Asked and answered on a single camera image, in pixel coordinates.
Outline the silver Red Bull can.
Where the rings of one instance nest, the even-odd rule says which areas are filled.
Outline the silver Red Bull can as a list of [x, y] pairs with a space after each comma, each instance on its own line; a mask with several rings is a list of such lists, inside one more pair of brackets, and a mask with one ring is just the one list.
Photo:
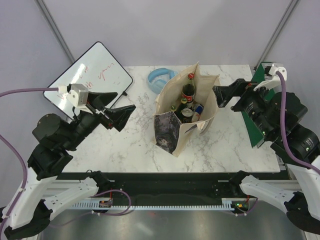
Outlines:
[[200, 103], [197, 103], [194, 106], [192, 122], [197, 122], [200, 119], [200, 116], [201, 116], [203, 110], [204, 110], [204, 106]]

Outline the Coca-Cola glass bottle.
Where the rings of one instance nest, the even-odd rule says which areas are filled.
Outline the Coca-Cola glass bottle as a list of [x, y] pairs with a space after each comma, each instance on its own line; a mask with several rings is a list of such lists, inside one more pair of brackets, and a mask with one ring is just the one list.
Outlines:
[[187, 76], [187, 80], [182, 88], [182, 97], [187, 100], [188, 105], [191, 105], [193, 103], [196, 93], [194, 78], [195, 75], [193, 73], [189, 73]]

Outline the green Perrier bottle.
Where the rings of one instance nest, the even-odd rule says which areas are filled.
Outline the green Perrier bottle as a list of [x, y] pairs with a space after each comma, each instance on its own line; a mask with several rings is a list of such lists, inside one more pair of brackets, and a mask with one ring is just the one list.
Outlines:
[[173, 113], [176, 113], [177, 107], [176, 107], [175, 105], [172, 105], [172, 106], [170, 107], [170, 111], [173, 112]]
[[188, 101], [185, 97], [182, 97], [180, 100], [180, 105], [178, 106], [177, 110], [175, 111], [176, 116], [180, 121], [182, 121], [182, 110], [188, 108]]

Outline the black Schweppes drink can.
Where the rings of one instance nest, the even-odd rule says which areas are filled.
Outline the black Schweppes drink can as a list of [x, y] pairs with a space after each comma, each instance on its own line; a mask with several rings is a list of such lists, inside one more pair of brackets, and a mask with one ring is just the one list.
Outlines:
[[192, 122], [194, 112], [190, 108], [184, 108], [181, 111], [181, 122], [187, 124]]

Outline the cream canvas Monet tote bag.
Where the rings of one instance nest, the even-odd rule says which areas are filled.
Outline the cream canvas Monet tote bag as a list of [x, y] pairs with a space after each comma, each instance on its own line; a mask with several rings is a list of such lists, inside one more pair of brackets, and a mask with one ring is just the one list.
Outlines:
[[[170, 107], [176, 108], [181, 103], [183, 86], [188, 74], [194, 74], [195, 95], [188, 108], [194, 112], [196, 104], [203, 105], [200, 119], [196, 122], [182, 123]], [[212, 124], [218, 112], [213, 86], [219, 86], [217, 75], [202, 75], [198, 63], [187, 67], [170, 79], [155, 100], [154, 140], [155, 144], [171, 155], [177, 157], [183, 151], [187, 140], [197, 131], [204, 134]]]

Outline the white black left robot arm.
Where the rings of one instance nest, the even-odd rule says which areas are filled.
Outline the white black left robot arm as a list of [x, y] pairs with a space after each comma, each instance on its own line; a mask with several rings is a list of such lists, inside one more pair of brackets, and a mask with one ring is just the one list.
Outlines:
[[121, 131], [135, 105], [109, 109], [115, 92], [95, 93], [70, 90], [66, 98], [79, 109], [71, 122], [56, 114], [43, 116], [33, 130], [38, 144], [27, 162], [22, 164], [23, 180], [12, 201], [1, 212], [0, 232], [9, 240], [33, 237], [73, 204], [89, 197], [104, 197], [110, 191], [110, 181], [100, 171], [90, 173], [75, 187], [52, 197], [44, 197], [47, 188], [72, 160], [85, 138], [99, 125]]

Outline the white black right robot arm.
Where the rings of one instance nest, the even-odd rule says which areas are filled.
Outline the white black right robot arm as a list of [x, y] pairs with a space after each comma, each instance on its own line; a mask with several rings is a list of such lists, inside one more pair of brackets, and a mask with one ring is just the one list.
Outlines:
[[304, 232], [320, 233], [320, 139], [300, 124], [308, 109], [292, 92], [277, 92], [270, 99], [265, 87], [242, 78], [228, 86], [212, 88], [217, 105], [224, 108], [238, 97], [231, 107], [248, 115], [264, 142], [292, 171], [300, 191], [277, 188], [240, 170], [230, 179], [229, 191], [235, 197], [243, 194], [262, 200], [279, 210]]

